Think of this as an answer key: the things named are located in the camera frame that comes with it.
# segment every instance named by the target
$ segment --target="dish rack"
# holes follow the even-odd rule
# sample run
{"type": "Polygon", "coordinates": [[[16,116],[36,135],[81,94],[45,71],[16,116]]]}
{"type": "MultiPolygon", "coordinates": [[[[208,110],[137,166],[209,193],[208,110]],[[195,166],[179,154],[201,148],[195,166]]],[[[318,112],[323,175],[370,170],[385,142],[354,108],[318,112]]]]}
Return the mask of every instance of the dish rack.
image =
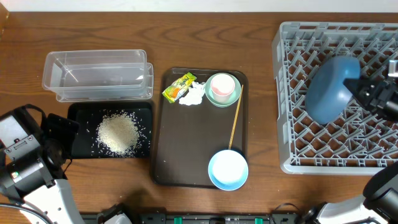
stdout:
{"type": "Polygon", "coordinates": [[[361,75],[383,80],[398,58],[398,24],[284,22],[272,41],[278,91],[280,167],[288,174],[374,175],[398,160],[398,124],[352,99],[332,123],[305,111],[305,94],[323,62],[359,59],[361,75]]]}

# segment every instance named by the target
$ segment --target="wooden table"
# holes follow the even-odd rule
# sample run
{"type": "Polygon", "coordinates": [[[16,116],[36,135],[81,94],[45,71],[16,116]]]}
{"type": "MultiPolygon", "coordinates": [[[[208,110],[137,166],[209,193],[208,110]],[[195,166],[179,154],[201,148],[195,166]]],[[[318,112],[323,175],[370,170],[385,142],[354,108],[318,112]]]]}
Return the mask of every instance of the wooden table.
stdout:
{"type": "MultiPolygon", "coordinates": [[[[0,114],[32,103],[67,115],[69,104],[41,85],[51,51],[144,49],[155,68],[155,105],[162,75],[171,67],[240,70],[249,80],[250,175],[243,188],[155,185],[147,159],[75,160],[67,176],[79,211],[100,212],[123,202],[173,212],[269,213],[284,202],[308,209],[357,196],[369,177],[288,175],[279,167],[271,42],[284,21],[397,22],[398,14],[12,12],[0,41],[0,114]]],[[[1,223],[27,223],[5,208],[0,217],[1,223]]]]}

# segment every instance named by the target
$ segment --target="uncooked rice grains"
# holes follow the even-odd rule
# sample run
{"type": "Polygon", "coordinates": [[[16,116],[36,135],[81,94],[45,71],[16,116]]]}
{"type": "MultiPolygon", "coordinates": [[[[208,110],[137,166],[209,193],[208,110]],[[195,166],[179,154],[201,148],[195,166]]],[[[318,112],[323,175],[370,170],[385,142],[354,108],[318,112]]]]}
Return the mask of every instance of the uncooked rice grains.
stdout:
{"type": "Polygon", "coordinates": [[[115,156],[133,156],[134,149],[140,146],[141,132],[136,125],[134,113],[104,115],[97,127],[97,142],[103,144],[115,156]]]}

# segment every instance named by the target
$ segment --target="cable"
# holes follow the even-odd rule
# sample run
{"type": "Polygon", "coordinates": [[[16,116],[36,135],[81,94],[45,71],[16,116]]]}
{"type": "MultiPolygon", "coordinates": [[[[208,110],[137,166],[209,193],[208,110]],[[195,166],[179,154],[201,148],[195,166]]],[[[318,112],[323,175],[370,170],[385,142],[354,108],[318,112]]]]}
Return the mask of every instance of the cable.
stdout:
{"type": "Polygon", "coordinates": [[[27,212],[27,213],[30,213],[32,215],[37,216],[38,218],[40,218],[46,224],[52,224],[51,220],[49,220],[47,217],[45,217],[44,215],[42,215],[39,212],[36,212],[35,210],[30,209],[30,208],[25,208],[25,207],[22,207],[20,205],[13,205],[13,204],[10,204],[10,203],[0,203],[0,207],[22,210],[24,212],[27,212]]]}
{"type": "Polygon", "coordinates": [[[6,166],[6,153],[4,151],[0,152],[0,169],[3,169],[6,166]]]}
{"type": "Polygon", "coordinates": [[[63,171],[64,173],[67,172],[67,169],[68,169],[68,167],[70,166],[70,164],[72,164],[72,159],[70,159],[70,162],[69,162],[69,164],[67,165],[67,168],[65,168],[65,170],[63,171]]]}
{"type": "Polygon", "coordinates": [[[371,218],[371,217],[364,219],[364,220],[347,223],[347,224],[370,224],[370,223],[380,224],[380,222],[378,222],[377,220],[375,220],[374,218],[371,218]]]}
{"type": "Polygon", "coordinates": [[[272,211],[271,214],[269,215],[269,223],[272,224],[272,223],[271,223],[271,221],[272,221],[274,224],[276,224],[274,218],[272,217],[272,214],[274,213],[274,211],[276,211],[276,210],[278,210],[278,209],[280,209],[280,208],[282,208],[282,207],[284,207],[284,206],[288,206],[288,205],[293,206],[295,209],[297,209],[299,215],[302,214],[301,210],[300,210],[299,208],[297,208],[297,206],[295,206],[294,204],[292,204],[292,203],[282,203],[282,204],[278,205],[278,207],[276,207],[275,209],[273,209],[273,211],[272,211]]]}
{"type": "Polygon", "coordinates": [[[26,104],[25,106],[21,106],[22,109],[33,109],[33,110],[37,110],[38,112],[42,113],[42,123],[40,124],[40,127],[43,130],[47,130],[47,117],[44,113],[44,111],[42,109],[40,109],[39,107],[32,105],[32,104],[26,104]]]}

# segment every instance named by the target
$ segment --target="green packet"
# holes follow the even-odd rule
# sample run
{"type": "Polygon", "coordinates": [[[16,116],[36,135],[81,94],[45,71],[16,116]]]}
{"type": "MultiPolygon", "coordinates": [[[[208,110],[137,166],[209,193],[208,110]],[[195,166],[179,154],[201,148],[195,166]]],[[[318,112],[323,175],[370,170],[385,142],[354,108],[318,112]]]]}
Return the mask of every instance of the green packet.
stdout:
{"type": "Polygon", "coordinates": [[[166,97],[166,99],[170,103],[174,103],[178,100],[184,93],[187,91],[188,87],[191,86],[192,82],[195,81],[197,78],[196,76],[192,75],[192,73],[188,72],[183,77],[175,80],[172,85],[167,87],[162,95],[166,97]]]}

